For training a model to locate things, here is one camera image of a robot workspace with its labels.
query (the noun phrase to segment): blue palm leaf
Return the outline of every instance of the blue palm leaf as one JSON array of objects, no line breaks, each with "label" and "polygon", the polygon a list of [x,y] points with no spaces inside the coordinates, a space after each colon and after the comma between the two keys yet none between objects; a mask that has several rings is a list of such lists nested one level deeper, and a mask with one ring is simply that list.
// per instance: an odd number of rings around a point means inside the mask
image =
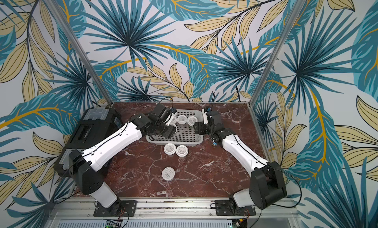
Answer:
[{"label": "blue palm leaf", "polygon": [[[170,45],[167,42],[158,41],[157,39],[167,35],[168,33],[159,33],[159,31],[169,24],[157,27],[157,25],[169,15],[158,15],[160,12],[155,13],[151,18],[146,19],[152,4],[149,4],[147,8],[142,11],[143,0],[131,0],[131,6],[129,10],[128,0],[124,0],[122,5],[121,0],[116,0],[114,4],[112,0],[107,0],[108,6],[102,1],[97,0],[102,9],[95,4],[87,0],[92,8],[105,20],[102,21],[89,13],[83,13],[83,15],[94,20],[99,25],[104,27],[97,27],[92,24],[85,24],[86,27],[92,28],[101,34],[87,33],[85,35],[100,37],[106,39],[106,42],[92,42],[93,44],[106,45],[106,47],[99,48],[97,50],[109,50],[114,48],[125,48],[130,52],[133,67],[135,67],[135,61],[143,60],[146,58],[150,65],[152,65],[151,59],[159,60],[160,57],[166,58],[162,52],[166,52],[164,49],[159,48],[159,45]],[[147,69],[147,65],[144,61],[140,62],[142,66]]]},{"label": "blue palm leaf", "polygon": [[144,87],[140,76],[138,76],[138,86],[135,84],[135,78],[131,79],[131,84],[121,77],[124,84],[118,83],[121,87],[119,89],[119,98],[121,101],[128,102],[154,102],[162,100],[165,96],[151,95],[148,93],[150,81]]},{"label": "blue palm leaf", "polygon": [[238,87],[240,90],[244,88],[244,91],[247,91],[250,85],[250,77],[253,76],[253,74],[260,75],[262,73],[267,63],[267,59],[270,56],[267,48],[262,51],[261,54],[259,54],[261,48],[258,48],[258,50],[253,54],[251,42],[249,42],[248,53],[246,53],[242,42],[243,54],[240,54],[241,51],[238,49],[234,39],[232,39],[232,49],[229,47],[232,56],[226,54],[218,46],[217,48],[225,56],[225,58],[216,56],[214,59],[214,61],[219,64],[214,76],[219,82],[221,82],[215,90],[218,90],[220,87],[226,85],[223,88],[223,93],[231,86],[231,91],[234,91],[236,87]]},{"label": "blue palm leaf", "polygon": [[264,136],[265,141],[267,142],[268,146],[271,148],[273,145],[273,139],[269,131],[268,124],[276,119],[278,116],[272,117],[272,114],[276,110],[277,105],[275,102],[270,102],[270,96],[267,100],[265,97],[264,101],[259,104],[256,104],[253,108],[256,118],[258,120],[258,125],[260,126],[260,130]]},{"label": "blue palm leaf", "polygon": [[57,95],[66,94],[76,109],[91,108],[93,107],[92,101],[99,97],[93,88],[94,83],[91,82],[91,76],[77,57],[76,52],[73,52],[73,55],[68,53],[68,56],[71,61],[67,61],[62,56],[64,63],[55,60],[61,67],[48,63],[55,70],[51,72],[63,77],[64,80],[45,79],[45,81],[62,84],[51,92]]},{"label": "blue palm leaf", "polygon": [[[299,112],[301,99],[304,103],[303,106],[306,112],[306,99],[311,99],[312,93],[310,92],[313,92],[315,95],[319,96],[316,88],[339,93],[338,91],[335,91],[323,84],[323,81],[352,84],[324,75],[332,73],[355,72],[353,68],[340,66],[346,63],[351,63],[353,60],[346,60],[342,62],[334,61],[334,58],[352,49],[353,46],[350,46],[336,51],[336,49],[347,41],[354,33],[356,33],[358,29],[357,26],[348,31],[354,22],[354,20],[348,22],[352,13],[338,23],[338,21],[341,20],[342,14],[343,12],[340,12],[332,22],[329,22],[333,16],[331,13],[326,20],[322,22],[324,17],[323,9],[316,27],[315,16],[313,16],[311,26],[308,29],[308,34],[306,34],[306,28],[302,26],[302,44],[299,44],[299,38],[297,36],[294,37],[295,48],[292,46],[292,44],[288,44],[292,57],[285,53],[287,61],[282,60],[282,62],[294,73],[294,78],[291,80],[284,93],[289,90],[291,93],[295,93],[294,100],[289,107],[292,107],[296,102],[298,104],[297,113]],[[312,101],[309,101],[309,103],[311,108],[313,108]]]}]

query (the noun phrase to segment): gray basket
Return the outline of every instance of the gray basket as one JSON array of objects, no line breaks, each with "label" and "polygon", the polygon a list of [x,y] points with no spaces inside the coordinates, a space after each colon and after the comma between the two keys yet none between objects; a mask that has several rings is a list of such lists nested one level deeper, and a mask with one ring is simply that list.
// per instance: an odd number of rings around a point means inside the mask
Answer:
[{"label": "gray basket", "polygon": [[[203,121],[202,112],[198,110],[177,109],[176,117],[179,115],[185,115],[186,117],[195,116],[198,121]],[[147,136],[147,141],[156,145],[173,143],[176,146],[196,146],[203,141],[203,135],[196,135],[194,133],[194,128],[190,127],[187,123],[185,125],[180,125],[178,122],[176,122],[175,125],[177,126],[177,132],[171,139],[164,138],[160,135],[152,135]]]}]

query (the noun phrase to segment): plastic container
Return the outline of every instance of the plastic container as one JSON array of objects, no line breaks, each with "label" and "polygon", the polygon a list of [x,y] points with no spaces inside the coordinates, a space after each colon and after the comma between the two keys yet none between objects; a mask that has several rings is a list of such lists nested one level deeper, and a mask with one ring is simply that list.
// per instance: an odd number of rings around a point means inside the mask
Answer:
[{"label": "plastic container", "polygon": [[175,134],[177,133],[177,126],[176,126],[176,124],[170,123],[169,125],[176,127],[176,131],[175,131],[175,133],[173,134],[173,135],[175,135]]},{"label": "plastic container", "polygon": [[176,154],[180,158],[185,158],[188,155],[188,148],[185,145],[180,145],[176,148]]},{"label": "plastic container", "polygon": [[176,124],[177,122],[177,118],[176,117],[173,117],[172,121],[170,122],[170,124]]},{"label": "plastic container", "polygon": [[173,157],[176,152],[176,146],[173,143],[166,144],[164,146],[164,152],[166,153],[167,156]]},{"label": "plastic container", "polygon": [[165,179],[167,182],[170,182],[175,177],[175,170],[173,170],[172,167],[166,167],[164,168],[163,172],[161,173],[161,176],[163,179]]},{"label": "plastic container", "polygon": [[177,117],[177,123],[179,123],[180,125],[185,125],[187,120],[188,120],[188,118],[185,115],[179,115]]},{"label": "plastic container", "polygon": [[193,127],[194,126],[194,123],[198,122],[198,119],[197,117],[195,116],[190,116],[188,117],[188,120],[187,120],[187,123],[190,127]]}]

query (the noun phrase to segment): tropical leaf wallpaper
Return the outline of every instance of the tropical leaf wallpaper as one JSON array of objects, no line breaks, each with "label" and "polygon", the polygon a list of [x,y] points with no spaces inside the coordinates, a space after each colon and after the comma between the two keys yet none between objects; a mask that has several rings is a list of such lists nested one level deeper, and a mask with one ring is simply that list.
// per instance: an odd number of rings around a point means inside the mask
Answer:
[{"label": "tropical leaf wallpaper", "polygon": [[[267,157],[302,187],[304,227],[378,227],[378,0],[309,7],[256,93]],[[285,181],[299,199],[293,179]]]},{"label": "tropical leaf wallpaper", "polygon": [[[80,37],[83,0],[57,1]],[[0,20],[0,220],[42,227],[73,186],[53,164],[83,111],[104,102],[43,0],[0,0]]]}]

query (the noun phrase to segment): cable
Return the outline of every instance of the cable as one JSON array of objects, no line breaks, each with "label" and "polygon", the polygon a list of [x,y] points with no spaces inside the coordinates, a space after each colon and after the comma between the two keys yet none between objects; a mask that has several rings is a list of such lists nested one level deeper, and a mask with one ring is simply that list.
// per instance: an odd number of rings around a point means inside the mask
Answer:
[{"label": "cable", "polygon": [[60,204],[60,203],[62,203],[62,202],[64,202],[64,201],[66,201],[67,199],[69,199],[70,197],[72,197],[73,195],[71,195],[71,196],[69,196],[68,198],[65,198],[63,201],[60,201],[60,202],[55,203],[55,204]]},{"label": "cable", "polygon": [[260,215],[258,216],[258,219],[252,224],[252,226],[254,226],[257,223],[257,221],[260,219],[261,213],[262,213],[262,210],[260,210]]}]

